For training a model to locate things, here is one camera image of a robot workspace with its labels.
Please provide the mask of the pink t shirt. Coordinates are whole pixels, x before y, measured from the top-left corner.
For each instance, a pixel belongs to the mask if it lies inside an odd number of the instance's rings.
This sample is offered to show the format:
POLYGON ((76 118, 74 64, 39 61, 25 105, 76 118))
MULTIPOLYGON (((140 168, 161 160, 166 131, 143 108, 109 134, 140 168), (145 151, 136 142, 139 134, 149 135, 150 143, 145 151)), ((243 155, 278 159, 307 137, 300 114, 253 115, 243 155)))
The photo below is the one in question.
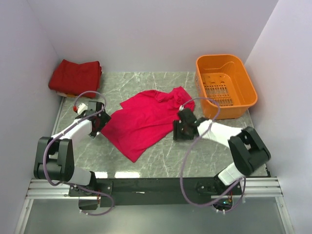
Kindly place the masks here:
POLYGON ((173 130, 180 107, 194 110, 195 102, 183 87, 165 93, 157 90, 140 92, 120 103, 121 109, 101 133, 131 162, 173 130))

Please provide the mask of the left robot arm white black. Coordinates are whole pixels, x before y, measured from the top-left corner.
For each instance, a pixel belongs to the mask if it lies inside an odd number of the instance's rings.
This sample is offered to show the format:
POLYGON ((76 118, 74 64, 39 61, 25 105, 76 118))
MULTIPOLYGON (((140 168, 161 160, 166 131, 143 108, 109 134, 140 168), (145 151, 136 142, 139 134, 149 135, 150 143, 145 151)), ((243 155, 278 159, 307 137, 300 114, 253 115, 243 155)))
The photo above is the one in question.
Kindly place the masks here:
POLYGON ((111 117, 104 109, 105 104, 89 101, 87 105, 74 106, 78 114, 68 127, 53 136, 41 137, 37 144, 34 177, 51 181, 79 185, 87 196, 98 189, 95 173, 75 166, 74 146, 85 136, 95 138, 111 117))

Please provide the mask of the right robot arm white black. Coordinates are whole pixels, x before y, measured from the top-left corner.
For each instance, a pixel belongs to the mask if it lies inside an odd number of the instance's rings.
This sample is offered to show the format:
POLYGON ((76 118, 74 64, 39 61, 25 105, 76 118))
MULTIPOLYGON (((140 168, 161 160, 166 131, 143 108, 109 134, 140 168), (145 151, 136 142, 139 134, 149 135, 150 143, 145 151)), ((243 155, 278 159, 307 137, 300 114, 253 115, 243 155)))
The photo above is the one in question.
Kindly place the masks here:
POLYGON ((181 108, 177 115, 179 120, 173 122, 174 140, 202 137, 230 149, 233 163, 208 184, 210 194, 226 194, 235 181, 250 176, 271 159, 268 148, 253 127, 230 127, 205 117, 198 119, 189 108, 181 108))

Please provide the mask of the folded yellow white garment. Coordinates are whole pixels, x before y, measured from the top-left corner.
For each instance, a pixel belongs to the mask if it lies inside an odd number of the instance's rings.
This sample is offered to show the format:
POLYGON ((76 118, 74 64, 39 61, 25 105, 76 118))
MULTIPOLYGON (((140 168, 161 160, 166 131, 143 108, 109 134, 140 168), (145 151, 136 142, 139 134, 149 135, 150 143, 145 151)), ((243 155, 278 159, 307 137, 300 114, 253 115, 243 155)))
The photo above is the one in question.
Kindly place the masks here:
POLYGON ((77 95, 74 94, 67 94, 67 93, 62 93, 62 92, 56 92, 57 95, 65 98, 76 98, 77 95))

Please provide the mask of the folded dark red t shirt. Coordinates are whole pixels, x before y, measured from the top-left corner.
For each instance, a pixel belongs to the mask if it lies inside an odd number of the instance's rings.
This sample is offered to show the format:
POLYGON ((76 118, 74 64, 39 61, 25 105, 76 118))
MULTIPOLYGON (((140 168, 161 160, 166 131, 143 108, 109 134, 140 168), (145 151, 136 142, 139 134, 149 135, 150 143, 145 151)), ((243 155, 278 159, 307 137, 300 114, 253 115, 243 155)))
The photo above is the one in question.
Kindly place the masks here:
POLYGON ((48 87, 59 93, 77 96, 85 91, 97 91, 101 75, 99 61, 77 64, 64 59, 53 72, 48 87))

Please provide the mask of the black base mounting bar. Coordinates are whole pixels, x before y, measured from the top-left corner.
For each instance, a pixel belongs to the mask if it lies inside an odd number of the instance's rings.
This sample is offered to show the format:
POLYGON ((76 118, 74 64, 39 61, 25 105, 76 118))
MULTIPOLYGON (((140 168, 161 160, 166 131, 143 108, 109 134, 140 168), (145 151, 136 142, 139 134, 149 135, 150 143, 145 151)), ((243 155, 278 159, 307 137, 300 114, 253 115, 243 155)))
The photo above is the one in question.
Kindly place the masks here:
MULTIPOLYGON (((110 207, 112 202, 108 197, 98 195, 102 192, 110 195, 116 206, 126 205, 171 205, 186 204, 179 178, 113 178, 94 180, 86 187, 94 192, 87 192, 71 186, 70 197, 85 197, 86 201, 79 206, 86 210, 110 207)), ((223 185, 214 177, 183 178, 183 188, 190 201, 204 204, 221 195, 228 186, 223 185)))

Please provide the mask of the orange plastic basket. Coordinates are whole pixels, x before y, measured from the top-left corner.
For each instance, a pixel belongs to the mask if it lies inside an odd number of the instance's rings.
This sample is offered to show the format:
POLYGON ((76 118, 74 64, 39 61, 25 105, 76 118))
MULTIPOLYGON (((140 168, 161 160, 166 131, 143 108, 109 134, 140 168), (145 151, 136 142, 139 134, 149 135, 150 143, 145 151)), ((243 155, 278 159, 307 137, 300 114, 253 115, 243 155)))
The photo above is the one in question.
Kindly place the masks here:
POLYGON ((217 120, 240 118, 256 104, 257 93, 241 59, 230 54, 196 60, 195 84, 203 115, 217 120))

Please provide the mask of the aluminium frame rail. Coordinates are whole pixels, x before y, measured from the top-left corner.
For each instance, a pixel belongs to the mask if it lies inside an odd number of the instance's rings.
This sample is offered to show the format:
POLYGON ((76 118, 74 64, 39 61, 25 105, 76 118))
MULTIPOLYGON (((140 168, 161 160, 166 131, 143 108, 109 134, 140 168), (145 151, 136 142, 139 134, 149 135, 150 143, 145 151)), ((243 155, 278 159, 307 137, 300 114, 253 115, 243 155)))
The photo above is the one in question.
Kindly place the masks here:
MULTIPOLYGON (((79 199, 69 196, 70 186, 61 184, 56 187, 45 180, 33 179, 30 182, 26 199, 79 199)), ((279 181, 276 177, 250 177, 246 179, 245 198, 282 197, 279 181)))

